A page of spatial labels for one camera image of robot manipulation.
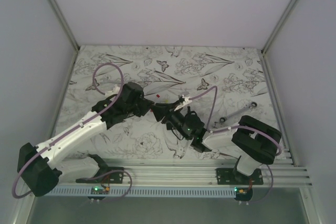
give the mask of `butterfly drawing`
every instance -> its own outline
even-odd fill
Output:
[[[157,63],[161,66],[162,72],[166,71],[166,69],[169,67],[167,64],[167,61],[159,61],[157,60]]]
[[[178,57],[183,49],[183,47],[165,47],[167,52],[170,52],[170,57]]]
[[[208,89],[209,83],[207,83],[203,78],[201,79],[201,85],[197,88],[197,90]]]

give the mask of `metal rod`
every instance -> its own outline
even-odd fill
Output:
[[[322,205],[319,203],[319,200],[316,199],[316,192],[313,191],[313,188],[300,188],[301,197],[303,206],[306,210],[308,222],[324,224],[327,223],[325,221],[325,213]]]
[[[256,108],[256,107],[257,107],[257,103],[256,103],[256,102],[251,102],[250,104],[246,105],[246,106],[243,107],[242,109],[237,110],[237,111],[235,111],[235,112],[233,112],[233,113],[231,113],[231,114],[229,114],[229,115],[227,115],[227,116],[224,116],[224,117],[220,118],[219,121],[220,121],[221,123],[224,123],[224,122],[227,121],[229,118],[232,118],[232,117],[234,117],[235,115],[239,115],[239,114],[241,114],[241,113],[243,113],[243,112],[245,112],[245,111],[247,111],[247,110],[249,110],[249,109],[254,109],[254,108]]]
[[[294,9],[294,7],[296,6],[298,0],[290,0],[288,6],[286,7],[284,13],[282,14],[279,22],[277,23],[277,25],[275,26],[275,28],[273,29],[271,35],[269,36],[268,40],[266,41],[266,44],[264,46],[264,48],[262,49],[262,54],[265,55],[266,52],[268,51],[269,47],[271,46],[271,44],[273,43],[275,37],[277,36],[277,34],[279,33],[281,27],[284,25],[284,23],[286,22],[287,18],[289,17],[291,11]]]
[[[262,69],[264,71],[265,74],[265,80],[266,80],[266,84],[268,87],[268,92],[269,92],[269,96],[271,98],[271,102],[273,105],[273,109],[274,109],[274,113],[279,125],[279,129],[282,133],[282,140],[284,142],[285,147],[289,148],[289,150],[292,153],[292,160],[294,165],[299,165],[299,161],[297,160],[296,156],[297,156],[297,152],[295,151],[295,148],[293,145],[290,144],[289,142],[289,138],[288,138],[288,133],[285,127],[285,121],[284,121],[284,117],[283,117],[283,113],[280,107],[280,102],[279,102],[279,98],[276,94],[276,89],[275,89],[275,85],[273,82],[273,78],[271,76],[268,64],[267,64],[267,59],[265,59],[261,53],[259,53],[260,56],[260,61],[261,61],[261,66]]]
[[[80,46],[78,45],[78,43],[76,42],[76,39],[74,37],[74,34],[72,33],[66,19],[64,18],[64,15],[61,11],[61,9],[59,8],[56,0],[48,0],[56,17],[58,18],[58,21],[60,22],[64,32],[66,33],[69,41],[71,42],[72,46],[74,47],[74,49],[78,52]]]

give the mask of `floral patterned mat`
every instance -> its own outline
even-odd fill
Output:
[[[256,49],[224,47],[146,47],[146,46],[82,46],[62,106],[56,133],[83,117],[104,96],[92,86],[92,73],[106,62],[117,64],[125,82],[133,81],[144,88],[147,99],[174,102],[178,95],[195,96],[213,85],[218,95],[212,127],[223,127],[239,121],[241,115],[224,124],[219,118],[243,108],[251,101],[258,107],[244,114],[273,127],[275,114]],[[115,68],[106,66],[98,72],[96,83],[102,91],[120,83]],[[207,122],[214,92],[191,103],[203,122]],[[208,159],[222,158],[217,152],[200,154],[190,141],[178,140],[165,125],[156,122],[153,113],[132,117],[85,142],[70,157],[88,153],[103,158],[138,159]]]

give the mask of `metal frame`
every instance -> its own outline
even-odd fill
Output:
[[[286,22],[287,18],[289,17],[290,13],[292,12],[294,7],[296,6],[297,2],[298,2],[298,0],[290,0],[290,2],[287,5],[285,11],[283,12],[282,16],[280,17],[277,25],[273,29],[269,38],[267,39],[267,41],[265,43],[265,46],[262,49],[262,52],[263,52],[262,54],[265,54],[267,52],[267,50],[269,49],[269,47],[273,43],[274,39],[276,38],[277,34],[279,33],[280,29],[282,28],[282,26]]]
[[[63,28],[64,32],[66,33],[66,35],[69,39],[69,41],[71,42],[73,48],[75,49],[76,52],[78,52],[80,47],[79,47],[78,43],[76,42],[74,34],[72,33],[66,19],[64,18],[64,15],[63,15],[61,9],[59,8],[56,0],[48,0],[48,1],[51,5],[56,17],[58,18],[58,21],[59,21],[61,27]]]
[[[72,59],[71,67],[69,68],[67,74],[67,81],[62,90],[62,99],[57,105],[57,112],[55,115],[55,124],[50,130],[52,133],[55,130],[56,122],[59,116],[61,105],[63,103],[65,93],[67,91],[68,83],[71,78],[72,69],[74,67],[75,60],[78,55],[79,46],[76,39],[68,26],[56,0],[48,0],[59,19],[61,26],[63,27],[66,35],[68,36],[72,46],[74,47],[76,54]],[[321,214],[320,208],[317,208],[318,199],[312,190],[311,182],[308,176],[308,172],[305,167],[297,167],[299,161],[295,158],[295,150],[291,146],[291,152],[289,151],[290,141],[288,139],[288,134],[286,132],[285,124],[283,121],[283,116],[279,101],[277,98],[274,83],[272,81],[270,69],[267,61],[265,60],[265,55],[271,46],[272,42],[276,38],[278,32],[280,31],[283,24],[286,22],[291,11],[297,4],[298,0],[291,0],[282,14],[279,22],[275,26],[272,34],[268,38],[262,54],[259,52],[261,65],[264,70],[266,83],[269,89],[269,94],[274,107],[275,115],[278,120],[280,130],[283,134],[283,140],[285,147],[286,159],[277,159],[275,163],[271,166],[274,173],[274,187],[296,187],[300,188],[302,195],[302,203],[306,209],[307,218],[309,223],[325,223]],[[230,188],[234,185],[229,186],[218,186],[216,180],[215,169],[220,167],[233,167],[234,160],[230,159],[211,159],[211,160],[195,160],[195,161],[185,161],[185,160],[169,160],[169,161],[140,161],[140,160],[127,160],[127,159],[110,159],[107,160],[110,164],[117,164],[118,166],[123,166],[125,169],[130,171],[132,175],[135,175],[134,182],[142,186],[143,188],[152,188],[155,186],[163,186],[164,188]],[[268,174],[268,169],[265,167],[261,168],[264,177],[264,185],[255,187],[268,187],[270,184],[270,177]],[[127,177],[123,180],[124,185],[128,184],[130,181]],[[78,184],[68,185],[70,187],[78,187]],[[22,191],[28,190],[27,186],[23,187]],[[18,201],[11,224],[25,224],[28,220],[29,213],[33,207],[35,196],[29,195],[25,199]]]

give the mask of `white wall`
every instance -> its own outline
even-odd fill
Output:
[[[336,220],[336,0],[300,0],[267,59],[290,140]]]
[[[19,148],[46,139],[74,50],[46,0],[0,0],[0,222]]]
[[[80,44],[261,49],[290,0],[57,0]]]

